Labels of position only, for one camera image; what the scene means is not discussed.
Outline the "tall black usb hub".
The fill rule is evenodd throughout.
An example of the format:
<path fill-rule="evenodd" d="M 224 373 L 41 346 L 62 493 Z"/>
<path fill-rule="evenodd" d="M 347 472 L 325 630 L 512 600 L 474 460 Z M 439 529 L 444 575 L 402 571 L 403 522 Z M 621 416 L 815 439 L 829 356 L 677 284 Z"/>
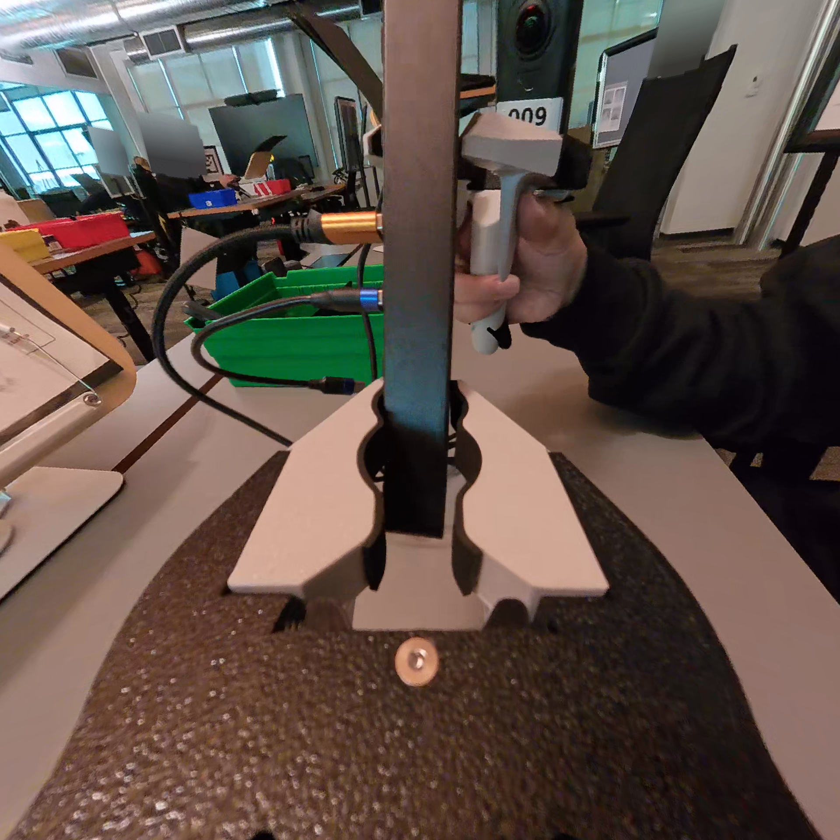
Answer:
<path fill-rule="evenodd" d="M 462 2 L 384 3 L 384 502 L 445 530 Z"/>

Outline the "yellow plastic bin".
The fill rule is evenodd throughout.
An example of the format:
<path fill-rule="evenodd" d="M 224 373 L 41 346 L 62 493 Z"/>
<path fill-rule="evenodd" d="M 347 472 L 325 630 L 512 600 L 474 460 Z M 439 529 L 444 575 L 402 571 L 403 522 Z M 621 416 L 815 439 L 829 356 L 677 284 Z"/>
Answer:
<path fill-rule="evenodd" d="M 1 232 L 1 243 L 30 265 L 50 258 L 49 247 L 36 228 L 16 227 Z"/>

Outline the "red plastic bin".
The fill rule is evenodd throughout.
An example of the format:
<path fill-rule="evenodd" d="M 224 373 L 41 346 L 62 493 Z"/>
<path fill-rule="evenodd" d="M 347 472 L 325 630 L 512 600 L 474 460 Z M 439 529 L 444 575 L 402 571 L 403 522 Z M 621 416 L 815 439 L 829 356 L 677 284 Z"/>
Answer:
<path fill-rule="evenodd" d="M 84 249 L 131 236 L 120 211 L 51 219 L 12 227 L 8 233 L 21 233 L 25 230 L 35 230 L 43 238 L 52 236 L 64 250 Z"/>

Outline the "black high back chair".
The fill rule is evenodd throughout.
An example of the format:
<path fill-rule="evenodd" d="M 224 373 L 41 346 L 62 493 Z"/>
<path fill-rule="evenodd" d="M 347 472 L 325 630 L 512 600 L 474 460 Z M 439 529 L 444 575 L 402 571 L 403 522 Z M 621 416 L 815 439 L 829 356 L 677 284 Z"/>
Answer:
<path fill-rule="evenodd" d="M 663 209 L 737 48 L 696 69 L 643 82 L 593 209 L 575 217 L 587 244 L 617 258 L 650 259 Z"/>

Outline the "instruction sheet stand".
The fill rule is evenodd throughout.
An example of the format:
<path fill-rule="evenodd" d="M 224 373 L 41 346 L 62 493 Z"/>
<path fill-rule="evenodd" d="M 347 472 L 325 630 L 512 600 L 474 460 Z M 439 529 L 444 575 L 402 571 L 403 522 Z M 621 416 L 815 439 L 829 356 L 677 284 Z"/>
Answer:
<path fill-rule="evenodd" d="M 131 396 L 123 346 L 35 267 L 1 246 L 1 597 L 123 488 L 112 469 L 46 460 Z"/>

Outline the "large dark screen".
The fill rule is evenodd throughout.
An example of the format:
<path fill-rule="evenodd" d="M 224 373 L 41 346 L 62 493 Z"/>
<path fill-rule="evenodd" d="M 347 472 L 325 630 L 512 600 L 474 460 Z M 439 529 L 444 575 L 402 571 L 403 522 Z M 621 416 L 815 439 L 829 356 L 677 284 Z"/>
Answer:
<path fill-rule="evenodd" d="M 283 138 L 277 145 L 281 158 L 308 157 L 312 166 L 319 166 L 301 94 L 258 104 L 211 108 L 209 115 L 234 174 L 244 175 L 251 155 L 272 137 Z"/>

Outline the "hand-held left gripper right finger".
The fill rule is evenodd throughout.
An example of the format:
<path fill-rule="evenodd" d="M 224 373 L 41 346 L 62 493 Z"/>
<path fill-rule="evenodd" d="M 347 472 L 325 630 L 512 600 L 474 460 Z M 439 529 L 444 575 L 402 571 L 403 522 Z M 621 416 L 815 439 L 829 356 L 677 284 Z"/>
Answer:
<path fill-rule="evenodd" d="M 452 569 L 484 625 L 529 625 L 546 599 L 601 597 L 605 573 L 557 465 L 537 438 L 464 381 L 450 384 L 455 467 Z"/>

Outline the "person's right hand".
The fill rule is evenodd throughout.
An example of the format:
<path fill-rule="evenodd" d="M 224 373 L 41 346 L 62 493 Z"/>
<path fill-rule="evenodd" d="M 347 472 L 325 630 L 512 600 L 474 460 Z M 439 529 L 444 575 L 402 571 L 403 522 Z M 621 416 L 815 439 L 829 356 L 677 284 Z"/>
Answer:
<path fill-rule="evenodd" d="M 506 306 L 509 323 L 545 322 L 571 304 L 585 276 L 587 250 L 572 213 L 532 193 L 518 204 L 518 243 L 507 279 L 475 276 L 469 267 L 471 211 L 458 230 L 454 317 L 484 319 Z"/>

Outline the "silver ventilation duct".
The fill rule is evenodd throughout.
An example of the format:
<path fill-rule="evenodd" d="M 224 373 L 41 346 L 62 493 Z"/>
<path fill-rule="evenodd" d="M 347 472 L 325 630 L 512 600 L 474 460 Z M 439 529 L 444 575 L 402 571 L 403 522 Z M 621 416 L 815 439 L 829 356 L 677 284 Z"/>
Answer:
<path fill-rule="evenodd" d="M 234 16 L 234 20 L 227 23 L 222 18 L 213 18 L 191 24 L 179 24 L 173 29 L 185 52 L 202 53 L 266 39 L 284 31 L 287 24 L 288 21 L 284 17 L 245 20 Z"/>

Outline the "bundle of orange-tipped cables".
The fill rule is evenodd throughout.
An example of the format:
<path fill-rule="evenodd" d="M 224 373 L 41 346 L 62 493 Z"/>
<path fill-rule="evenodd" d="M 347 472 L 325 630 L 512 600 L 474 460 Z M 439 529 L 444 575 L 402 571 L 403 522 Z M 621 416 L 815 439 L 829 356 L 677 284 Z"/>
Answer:
<path fill-rule="evenodd" d="M 282 434 L 270 430 L 267 426 L 246 416 L 234 408 L 220 403 L 209 394 L 192 385 L 174 367 L 165 347 L 165 321 L 178 293 L 188 285 L 189 281 L 201 268 L 208 266 L 229 249 L 236 249 L 247 244 L 257 244 L 270 239 L 278 239 L 287 235 L 296 244 L 316 245 L 360 245 L 367 249 L 378 245 L 383 239 L 382 214 L 376 210 L 356 211 L 349 213 L 319 213 L 310 211 L 303 218 L 295 218 L 289 224 L 254 227 L 241 232 L 216 238 L 209 245 L 200 248 L 193 256 L 183 262 L 167 281 L 161 297 L 154 311 L 151 340 L 155 359 L 161 369 L 178 388 L 185 394 L 196 399 L 213 410 L 246 425 L 254 431 L 268 437 L 282 447 L 290 447 L 291 441 Z M 356 270 L 357 279 L 354 287 L 344 287 L 337 290 L 325 290 L 305 297 L 292 297 L 268 302 L 260 306 L 217 317 L 205 316 L 205 325 L 193 335 L 191 355 L 193 360 L 211 375 L 225 380 L 237 380 L 254 385 L 270 385 L 292 389 L 310 390 L 325 395 L 351 396 L 359 392 L 363 385 L 352 379 L 324 376 L 319 380 L 295 381 L 270 379 L 244 373 L 226 371 L 214 364 L 210 364 L 202 355 L 205 342 L 216 333 L 260 319 L 273 312 L 281 312 L 298 305 L 312 305 L 322 311 L 330 313 L 358 314 L 364 323 L 370 323 L 372 313 L 384 310 L 383 292 L 367 288 L 364 285 L 364 265 Z"/>

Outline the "person's right forearm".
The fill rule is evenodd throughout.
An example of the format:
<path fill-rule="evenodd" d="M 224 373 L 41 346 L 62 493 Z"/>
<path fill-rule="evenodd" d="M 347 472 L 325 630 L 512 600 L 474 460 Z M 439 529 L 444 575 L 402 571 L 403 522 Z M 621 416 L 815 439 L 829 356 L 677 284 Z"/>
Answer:
<path fill-rule="evenodd" d="M 749 301 L 668 285 L 588 245 L 572 303 L 523 332 L 573 352 L 597 402 L 720 448 L 839 442 L 839 237 L 798 248 Z"/>

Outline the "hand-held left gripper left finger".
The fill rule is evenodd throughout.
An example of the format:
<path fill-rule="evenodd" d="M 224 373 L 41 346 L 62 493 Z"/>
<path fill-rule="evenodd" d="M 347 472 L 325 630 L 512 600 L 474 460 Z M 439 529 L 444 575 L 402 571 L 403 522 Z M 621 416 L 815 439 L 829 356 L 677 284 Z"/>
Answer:
<path fill-rule="evenodd" d="M 374 381 L 287 452 L 227 579 L 235 594 L 353 600 L 385 572 L 385 511 L 365 460 L 384 426 Z"/>

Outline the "green plastic bin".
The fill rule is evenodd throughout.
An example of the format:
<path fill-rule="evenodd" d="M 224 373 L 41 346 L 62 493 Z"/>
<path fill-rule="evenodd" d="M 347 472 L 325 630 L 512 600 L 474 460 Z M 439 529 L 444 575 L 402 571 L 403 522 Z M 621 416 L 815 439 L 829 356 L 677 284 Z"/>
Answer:
<path fill-rule="evenodd" d="M 221 316 L 279 299 L 354 287 L 353 266 L 308 268 L 284 277 L 269 272 L 213 304 Z M 358 314 L 327 313 L 298 305 L 239 324 L 210 337 L 204 359 L 226 371 L 270 379 L 309 381 L 324 376 L 371 382 L 368 343 Z"/>

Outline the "grey notice board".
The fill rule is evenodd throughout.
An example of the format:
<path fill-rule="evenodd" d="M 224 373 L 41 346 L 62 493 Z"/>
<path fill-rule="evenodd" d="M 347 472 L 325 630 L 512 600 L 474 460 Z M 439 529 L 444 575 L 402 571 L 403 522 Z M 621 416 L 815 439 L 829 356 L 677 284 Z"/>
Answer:
<path fill-rule="evenodd" d="M 648 75 L 658 28 L 608 47 L 598 63 L 592 111 L 592 148 L 620 144 Z"/>

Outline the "wooden top desk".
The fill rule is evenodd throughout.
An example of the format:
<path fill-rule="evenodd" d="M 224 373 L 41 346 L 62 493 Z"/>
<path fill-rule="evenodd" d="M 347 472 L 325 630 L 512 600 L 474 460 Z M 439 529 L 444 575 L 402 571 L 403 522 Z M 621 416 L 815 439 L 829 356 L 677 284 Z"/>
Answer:
<path fill-rule="evenodd" d="M 70 279 L 59 282 L 59 290 L 69 293 L 69 289 L 75 289 L 86 295 L 103 297 L 145 362 L 153 362 L 155 355 L 151 336 L 132 310 L 117 280 L 124 284 L 129 282 L 131 270 L 140 266 L 136 249 L 156 239 L 156 234 L 151 231 L 135 233 L 88 248 L 54 254 L 31 266 L 45 277 L 73 268 L 75 272 Z"/>

